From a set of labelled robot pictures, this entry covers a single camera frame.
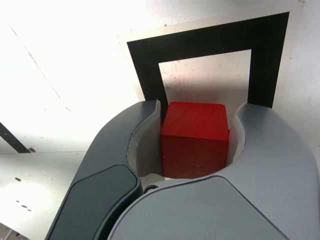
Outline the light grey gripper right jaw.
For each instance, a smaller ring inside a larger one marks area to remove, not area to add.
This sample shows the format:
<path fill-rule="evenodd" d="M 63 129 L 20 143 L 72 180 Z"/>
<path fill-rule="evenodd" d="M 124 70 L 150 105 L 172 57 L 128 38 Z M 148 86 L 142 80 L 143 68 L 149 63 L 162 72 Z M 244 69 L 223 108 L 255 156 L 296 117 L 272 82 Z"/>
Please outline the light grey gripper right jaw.
<path fill-rule="evenodd" d="M 320 176 L 309 146 L 274 110 L 249 103 L 230 133 L 227 167 L 157 183 L 121 214 L 109 239 L 319 239 Z"/>

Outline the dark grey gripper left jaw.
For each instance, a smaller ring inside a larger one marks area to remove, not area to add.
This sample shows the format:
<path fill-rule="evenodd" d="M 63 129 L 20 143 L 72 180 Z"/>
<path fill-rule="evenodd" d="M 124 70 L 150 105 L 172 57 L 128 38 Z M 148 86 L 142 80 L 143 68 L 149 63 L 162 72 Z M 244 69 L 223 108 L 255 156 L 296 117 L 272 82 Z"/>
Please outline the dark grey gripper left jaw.
<path fill-rule="evenodd" d="M 47 233 L 48 240 L 105 240 L 144 190 L 163 175 L 161 103 L 140 101 L 111 119 L 90 144 Z"/>

